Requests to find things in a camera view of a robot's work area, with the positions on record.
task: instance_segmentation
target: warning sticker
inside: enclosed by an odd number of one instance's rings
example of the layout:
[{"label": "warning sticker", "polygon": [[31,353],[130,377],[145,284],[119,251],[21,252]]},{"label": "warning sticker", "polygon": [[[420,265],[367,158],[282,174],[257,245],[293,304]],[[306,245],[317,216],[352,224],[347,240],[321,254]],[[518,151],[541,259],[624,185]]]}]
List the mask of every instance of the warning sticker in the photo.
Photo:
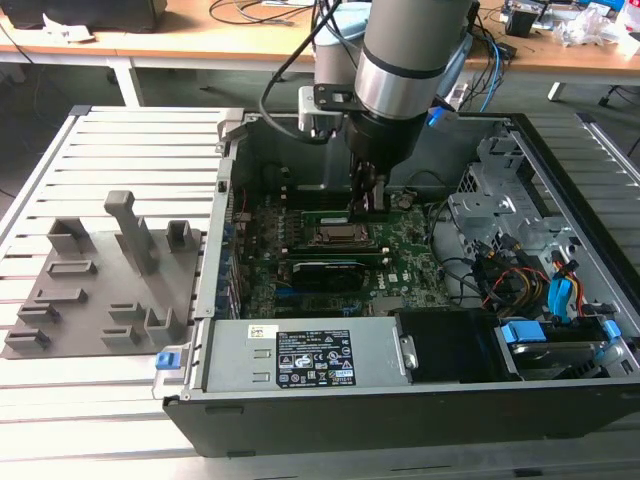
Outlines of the warning sticker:
[{"label": "warning sticker", "polygon": [[276,383],[280,388],[356,384],[349,330],[278,332]]}]

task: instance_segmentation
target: blue tab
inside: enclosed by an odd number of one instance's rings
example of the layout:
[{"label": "blue tab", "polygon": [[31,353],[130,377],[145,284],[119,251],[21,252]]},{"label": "blue tab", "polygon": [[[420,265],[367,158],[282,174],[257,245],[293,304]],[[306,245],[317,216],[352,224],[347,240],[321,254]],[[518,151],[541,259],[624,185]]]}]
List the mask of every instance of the blue tab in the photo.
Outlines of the blue tab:
[{"label": "blue tab", "polygon": [[430,127],[433,127],[438,122],[438,119],[442,116],[444,112],[445,112],[445,109],[442,107],[436,107],[435,109],[433,109],[433,112],[430,113],[430,118],[427,124]]},{"label": "blue tab", "polygon": [[502,327],[502,334],[507,343],[547,341],[540,323],[535,320],[512,320]]},{"label": "blue tab", "polygon": [[622,336],[622,332],[620,331],[620,327],[615,320],[605,320],[604,322],[604,330],[607,332],[609,336],[609,340],[613,340],[614,338],[618,338]]},{"label": "blue tab", "polygon": [[180,368],[180,354],[177,352],[160,352],[156,355],[157,370],[178,370]]},{"label": "blue tab", "polygon": [[515,332],[511,330],[509,325],[502,327],[502,334],[504,335],[504,339],[507,343],[516,343],[517,338]]}]

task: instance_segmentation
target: metal bracket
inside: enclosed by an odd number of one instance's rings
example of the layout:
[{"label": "metal bracket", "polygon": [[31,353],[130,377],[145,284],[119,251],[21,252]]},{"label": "metal bracket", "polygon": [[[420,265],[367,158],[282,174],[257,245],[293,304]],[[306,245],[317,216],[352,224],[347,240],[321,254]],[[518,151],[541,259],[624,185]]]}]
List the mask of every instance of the metal bracket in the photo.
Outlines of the metal bracket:
[{"label": "metal bracket", "polygon": [[220,142],[230,142],[247,134],[243,123],[244,110],[229,108],[224,113],[224,119],[218,122],[218,138]]},{"label": "metal bracket", "polygon": [[366,112],[353,85],[318,83],[313,86],[313,101],[327,112]]}]

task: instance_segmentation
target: black cable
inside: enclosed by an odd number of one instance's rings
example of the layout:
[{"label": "black cable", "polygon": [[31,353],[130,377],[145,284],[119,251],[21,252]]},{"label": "black cable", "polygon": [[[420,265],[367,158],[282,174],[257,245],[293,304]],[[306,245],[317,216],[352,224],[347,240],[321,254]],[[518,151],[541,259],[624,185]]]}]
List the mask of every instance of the black cable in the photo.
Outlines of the black cable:
[{"label": "black cable", "polygon": [[[242,5],[242,6],[240,7],[240,10],[241,10],[242,12],[244,12],[244,11],[245,11],[245,10],[247,10],[249,7],[254,7],[254,6],[258,5],[258,3],[262,4],[262,2],[251,2],[251,3],[246,3],[246,4],[244,4],[244,5]],[[290,21],[290,20],[291,20],[293,17],[298,16],[298,15],[300,15],[300,14],[301,14],[301,13],[303,13],[303,12],[306,12],[307,10],[309,10],[309,8],[311,8],[311,7],[298,7],[298,8],[294,8],[293,10],[291,10],[291,11],[289,11],[289,12],[282,13],[282,14],[279,14],[279,15],[274,15],[273,17],[269,17],[269,18],[266,18],[266,19],[261,19],[261,18],[256,18],[256,17],[251,17],[251,18],[254,18],[255,20],[257,20],[257,21],[258,21],[257,23],[261,23],[261,24],[269,24],[269,25],[271,25],[270,20],[278,20],[279,18],[284,17],[284,18],[285,18],[285,20],[278,21],[277,23],[276,23],[276,22],[273,22],[273,24],[274,24],[274,25],[285,25],[285,26],[291,26],[291,25],[293,25],[293,24],[294,24],[294,22],[292,22],[292,21]]]},{"label": "black cable", "polygon": [[273,89],[274,85],[280,80],[282,74],[291,66],[293,62],[300,56],[300,54],[304,51],[305,48],[311,43],[312,39],[318,34],[320,30],[327,24],[329,19],[333,16],[333,13],[336,11],[338,6],[342,3],[342,0],[336,0],[336,2],[331,6],[329,12],[327,12],[326,16],[323,16],[320,22],[315,26],[315,28],[307,35],[307,37],[302,41],[302,43],[295,49],[295,51],[291,54],[291,56],[280,66],[280,68],[273,74],[269,83],[267,83],[260,100],[258,101],[258,110],[262,115],[264,121],[271,127],[277,130],[278,132],[286,135],[289,138],[297,140],[298,142],[306,143],[308,145],[324,145],[329,141],[330,137],[308,137],[306,135],[301,135],[298,133],[291,132],[286,129],[271,116],[269,112],[267,112],[267,108],[265,107],[265,103],[269,98],[269,94]]},{"label": "black cable", "polygon": [[479,295],[450,295],[449,296],[450,300],[455,300],[455,299],[466,300],[468,298],[475,298],[477,300],[482,300],[484,297],[481,297]]},{"label": "black cable", "polygon": [[640,144],[640,137],[638,137],[638,139],[635,141],[635,143],[629,149],[629,153],[627,153],[627,157],[630,157],[631,155],[633,155],[633,152],[638,147],[638,144]]},{"label": "black cable", "polygon": [[631,90],[627,90],[626,88],[624,88],[622,85],[615,85],[615,88],[622,90],[623,92],[628,93],[629,95],[638,95],[639,92],[632,92]]},{"label": "black cable", "polygon": [[449,258],[445,258],[444,260],[441,260],[440,263],[442,265],[444,265],[447,262],[467,262],[469,259],[464,258],[464,257],[449,257]]},{"label": "black cable", "polygon": [[[465,105],[467,106],[467,110],[471,109],[471,105],[473,103],[473,101],[475,100],[476,97],[483,95],[484,93],[488,93],[488,88],[491,85],[491,75],[489,75],[488,77],[487,74],[490,73],[493,68],[498,68],[498,65],[496,65],[496,60],[494,60],[495,58],[495,52],[493,50],[493,45],[496,44],[496,40],[495,37],[493,36],[493,34],[487,30],[482,22],[482,18],[480,18],[480,16],[477,17],[478,23],[479,25],[475,25],[478,29],[480,29],[480,31],[482,32],[482,36],[480,35],[476,35],[474,34],[474,38],[481,40],[483,43],[486,44],[486,48],[487,48],[487,65],[485,66],[484,70],[482,71],[482,73],[480,74],[480,76],[473,82],[473,84],[471,85],[471,88],[469,89],[469,94],[463,99],[463,101],[460,103],[460,106],[458,107],[458,110],[461,110]],[[499,64],[499,73],[498,73],[498,78],[496,81],[496,85],[494,87],[493,90],[493,94],[495,95],[495,93],[498,91],[498,88],[500,88],[500,86],[502,86],[502,84],[504,83],[504,74],[506,72],[506,67],[507,64],[505,64],[504,61],[504,56],[501,55],[500,56],[500,64]]]},{"label": "black cable", "polygon": [[[473,277],[473,273],[469,272],[469,273],[467,273],[466,275],[463,275],[463,276],[462,276],[462,278],[467,278],[467,277]],[[460,299],[460,300],[458,301],[458,306],[460,307],[460,306],[462,306],[462,300],[463,300],[464,298],[466,298],[466,297],[465,297],[465,294],[464,294],[464,283],[462,283],[462,282],[460,282],[460,296],[459,296],[458,298]]]},{"label": "black cable", "polygon": [[409,175],[407,177],[407,181],[404,184],[404,188],[405,189],[409,188],[411,186],[411,183],[413,183],[413,180],[422,173],[428,173],[433,178],[435,178],[438,181],[438,183],[440,183],[440,185],[442,185],[443,187],[451,188],[451,185],[447,185],[447,183],[442,179],[442,177],[437,172],[434,172],[433,170],[430,170],[428,168],[421,168],[420,170],[416,170],[411,175]]},{"label": "black cable", "polygon": [[40,91],[40,79],[42,78],[42,74],[45,73],[44,72],[45,68],[47,68],[47,66],[43,65],[42,69],[40,70],[40,72],[38,72],[38,78],[36,80],[36,88],[33,91],[33,105],[32,105],[33,106],[33,112],[35,113],[36,117],[38,117],[38,119],[42,123],[44,123],[48,127],[53,128],[54,130],[57,130],[57,129],[62,127],[62,124],[57,124],[57,123],[54,123],[54,122],[50,122],[38,110],[38,92]]},{"label": "black cable", "polygon": [[[31,65],[35,65],[34,61],[31,60],[31,57],[29,57],[29,55],[26,54],[26,52],[22,49],[22,47],[20,45],[18,45],[13,38],[11,37],[11,35],[9,35],[9,32],[7,32],[7,30],[4,28],[4,25],[2,25],[2,23],[0,23],[0,30],[2,30],[2,33],[5,34],[5,36],[9,39],[9,41],[13,44],[14,47],[16,47],[16,49],[18,50],[18,52],[20,52],[20,54],[31,64]],[[55,88],[58,93],[60,95],[62,95],[62,97],[69,103],[69,105],[74,105],[74,102],[71,101],[71,99],[67,96],[66,93],[64,93],[60,87],[58,87],[58,85],[49,78],[49,75],[45,74],[45,78],[47,79],[47,82],[49,82],[49,84]]]},{"label": "black cable", "polygon": [[0,193],[2,193],[3,195],[6,195],[9,198],[16,198],[16,196],[13,193],[9,193],[6,190],[3,190],[0,188]]},{"label": "black cable", "polygon": [[495,8],[479,8],[478,10],[487,10],[487,14],[484,16],[484,19],[486,20],[487,18],[489,18],[491,16],[491,14],[493,12],[497,12],[498,10],[502,10],[502,8],[504,8],[503,5],[500,5],[499,7],[495,7]]},{"label": "black cable", "polygon": [[635,105],[636,107],[640,107],[640,103],[633,102],[633,101],[629,100],[627,97],[625,97],[624,95],[622,95],[622,94],[618,91],[618,90],[619,90],[619,88],[620,88],[620,87],[616,87],[616,88],[613,90],[613,93],[615,93],[616,95],[618,95],[618,96],[619,96],[621,99],[623,99],[625,102],[630,103],[631,105]]},{"label": "black cable", "polygon": [[[289,15],[295,14],[296,12],[302,12],[304,10],[308,10],[308,9],[311,8],[311,7],[299,7],[299,8],[295,8],[293,10],[290,10],[288,12],[280,13],[278,15],[273,15],[271,17],[260,18],[260,19],[257,19],[255,21],[247,20],[247,21],[239,22],[239,21],[236,21],[236,20],[226,20],[224,18],[216,17],[213,14],[214,10],[216,10],[216,9],[218,9],[220,7],[224,7],[226,5],[233,5],[234,4],[233,1],[222,3],[223,1],[224,0],[216,0],[215,2],[213,2],[209,6],[209,16],[211,18],[213,18],[214,20],[217,20],[218,22],[224,23],[224,24],[227,24],[227,25],[261,25],[261,24],[264,24],[264,23],[269,23],[269,21],[271,21],[271,20],[276,20],[278,18],[287,17]],[[249,8],[249,7],[254,6],[254,5],[259,5],[260,3],[262,3],[262,2],[260,2],[260,1],[249,2],[249,3],[245,4],[245,5],[242,5],[242,7],[240,7],[240,8],[242,10],[244,10],[245,8]]]},{"label": "black cable", "polygon": [[[317,20],[317,11],[318,11],[318,2],[320,0],[313,0],[313,7],[311,10],[311,22],[309,26],[309,33],[313,32],[313,29],[316,28],[316,20]],[[313,49],[313,53],[316,53],[316,39],[311,38],[311,48]]]},{"label": "black cable", "polygon": [[435,248],[433,248],[433,234],[436,231],[436,225],[438,224],[438,218],[440,218],[440,214],[444,210],[444,207],[446,207],[447,205],[448,205],[448,203],[447,203],[446,200],[440,204],[440,207],[438,207],[438,210],[436,211],[435,220],[433,221],[433,224],[431,225],[431,231],[429,232],[429,243],[431,245],[431,253],[432,253],[433,258],[436,261],[436,263],[440,266],[440,268],[442,268],[442,271],[446,275],[449,275],[454,280],[457,280],[460,283],[464,284],[465,286],[469,287],[469,289],[471,289],[472,291],[476,292],[477,294],[482,295],[482,291],[480,291],[480,289],[478,287],[476,287],[473,283],[466,281],[464,278],[462,278],[462,277],[456,275],[455,273],[450,272],[449,270],[444,268],[443,263],[438,259],[437,255],[436,255]]},{"label": "black cable", "polygon": [[[319,0],[320,3],[322,3],[324,1],[324,6],[327,10],[329,10],[330,6],[329,6],[329,1],[328,0]],[[322,13],[322,5],[320,6],[320,9],[318,10],[320,16],[323,16]],[[342,35],[342,32],[340,31],[340,28],[338,27],[338,23],[336,22],[336,19],[333,17],[333,15],[331,16],[331,23],[333,24],[333,28],[330,25],[326,25],[327,30],[329,30],[329,32],[338,39],[338,41],[340,42],[340,45],[342,45],[342,48],[344,48],[344,51],[347,52],[347,55],[349,57],[349,60],[351,60],[351,64],[353,65],[353,68],[355,70],[358,70],[358,64],[356,63],[356,61],[353,59],[353,56],[351,55],[351,51],[349,50],[349,43],[347,41],[346,38],[344,38],[344,36]]]}]

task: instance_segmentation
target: white plastic bag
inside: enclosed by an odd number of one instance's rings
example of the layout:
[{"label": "white plastic bag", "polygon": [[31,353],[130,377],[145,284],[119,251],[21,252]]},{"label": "white plastic bag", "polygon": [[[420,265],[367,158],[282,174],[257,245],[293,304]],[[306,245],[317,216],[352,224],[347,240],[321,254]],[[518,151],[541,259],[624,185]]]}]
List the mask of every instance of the white plastic bag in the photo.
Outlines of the white plastic bag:
[{"label": "white plastic bag", "polygon": [[553,35],[562,45],[582,45],[585,43],[596,43],[603,45],[604,41],[600,33],[611,21],[603,17],[594,4],[580,12],[578,16],[569,22],[563,22],[556,26]]}]

